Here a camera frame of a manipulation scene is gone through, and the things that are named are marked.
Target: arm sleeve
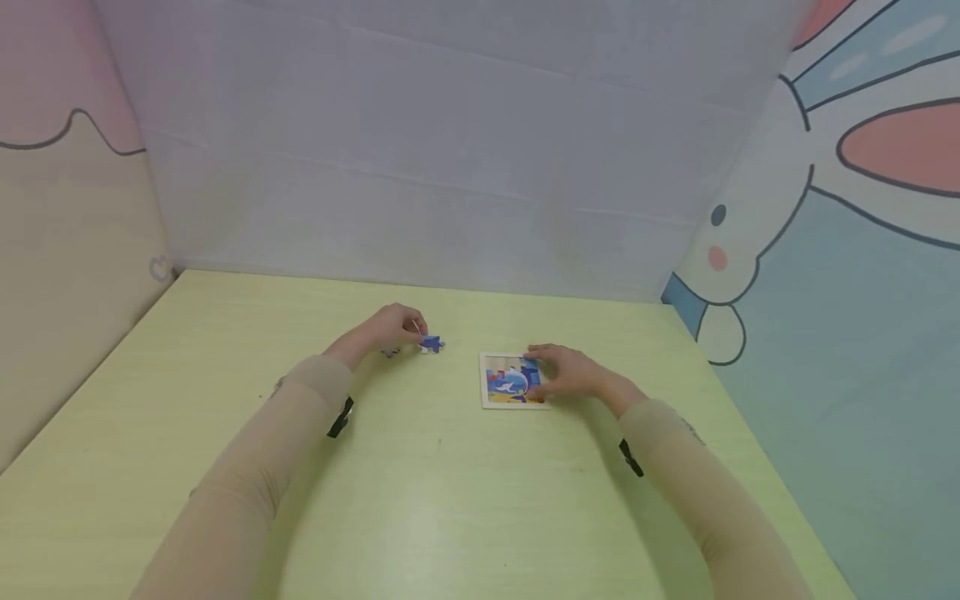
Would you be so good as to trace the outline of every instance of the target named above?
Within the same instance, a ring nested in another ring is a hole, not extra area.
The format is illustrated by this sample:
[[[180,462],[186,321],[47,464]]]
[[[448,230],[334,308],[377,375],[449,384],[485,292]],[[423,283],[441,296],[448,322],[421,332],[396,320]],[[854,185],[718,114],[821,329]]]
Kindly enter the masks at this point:
[[[247,598],[280,499],[343,410],[351,379],[325,356],[297,364],[190,494],[131,598]]]
[[[672,408],[645,400],[620,417],[620,428],[700,548],[715,598],[812,597],[766,515]]]

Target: table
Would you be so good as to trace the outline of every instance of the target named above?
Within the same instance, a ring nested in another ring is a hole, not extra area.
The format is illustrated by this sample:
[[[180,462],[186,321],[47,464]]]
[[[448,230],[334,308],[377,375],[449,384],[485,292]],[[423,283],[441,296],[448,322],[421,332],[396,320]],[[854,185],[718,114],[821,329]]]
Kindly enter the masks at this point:
[[[364,364],[349,426],[318,443],[281,507],[257,597],[709,597],[697,549],[595,400],[480,408],[479,352],[551,341],[673,403],[816,597],[853,598],[671,307],[200,271],[0,476],[0,597],[126,598],[276,379],[395,300],[446,348]]]

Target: blue puzzle piece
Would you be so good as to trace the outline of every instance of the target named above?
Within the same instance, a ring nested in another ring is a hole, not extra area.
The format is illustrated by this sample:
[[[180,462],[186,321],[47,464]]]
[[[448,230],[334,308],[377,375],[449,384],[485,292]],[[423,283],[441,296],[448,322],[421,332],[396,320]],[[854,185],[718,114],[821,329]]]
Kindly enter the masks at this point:
[[[420,342],[420,352],[423,354],[427,352],[437,354],[444,346],[446,346],[446,342],[441,341],[439,335],[424,335],[423,341]]]

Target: person's left hand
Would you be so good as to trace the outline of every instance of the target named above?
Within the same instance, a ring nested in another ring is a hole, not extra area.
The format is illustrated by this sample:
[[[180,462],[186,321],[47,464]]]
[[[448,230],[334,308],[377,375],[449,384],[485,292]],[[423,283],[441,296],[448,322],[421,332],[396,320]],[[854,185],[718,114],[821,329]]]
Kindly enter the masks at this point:
[[[356,371],[367,354],[419,344],[426,333],[426,320],[419,310],[394,302],[345,333],[324,354],[340,360],[351,371]]]

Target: wall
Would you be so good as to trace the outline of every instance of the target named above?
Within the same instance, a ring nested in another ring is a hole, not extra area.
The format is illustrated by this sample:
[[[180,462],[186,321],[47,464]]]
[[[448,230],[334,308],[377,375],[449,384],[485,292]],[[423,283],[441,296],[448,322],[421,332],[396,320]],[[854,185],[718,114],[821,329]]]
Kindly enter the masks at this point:
[[[656,301],[807,0],[98,0],[176,262]]]
[[[146,155],[92,5],[0,3],[0,86],[2,471],[170,269]]]
[[[664,294],[854,591],[960,597],[960,5],[824,1]]]

